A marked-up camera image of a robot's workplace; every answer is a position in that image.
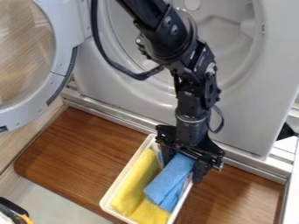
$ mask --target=yellow cloth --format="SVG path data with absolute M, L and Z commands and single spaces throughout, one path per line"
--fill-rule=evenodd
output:
M 121 189 L 111 201 L 118 213 L 141 224 L 164 224 L 169 213 L 150 203 L 143 189 L 161 171 L 156 153 L 147 149 L 135 163 Z

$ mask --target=wooden board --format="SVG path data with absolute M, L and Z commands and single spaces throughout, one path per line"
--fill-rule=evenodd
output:
M 145 135 L 68 108 L 15 163 L 18 174 L 112 221 L 99 201 Z M 193 187 L 177 223 L 276 223 L 283 186 L 226 165 Z

